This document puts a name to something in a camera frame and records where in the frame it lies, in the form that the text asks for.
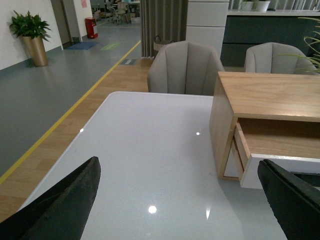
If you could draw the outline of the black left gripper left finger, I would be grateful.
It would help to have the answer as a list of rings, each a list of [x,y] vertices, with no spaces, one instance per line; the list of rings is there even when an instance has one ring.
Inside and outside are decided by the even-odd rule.
[[[96,156],[0,224],[2,240],[79,240],[101,177]]]

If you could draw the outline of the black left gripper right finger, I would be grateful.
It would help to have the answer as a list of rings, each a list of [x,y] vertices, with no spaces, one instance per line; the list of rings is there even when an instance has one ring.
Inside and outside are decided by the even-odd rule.
[[[320,238],[320,175],[289,172],[269,159],[257,174],[267,201],[288,240]]]

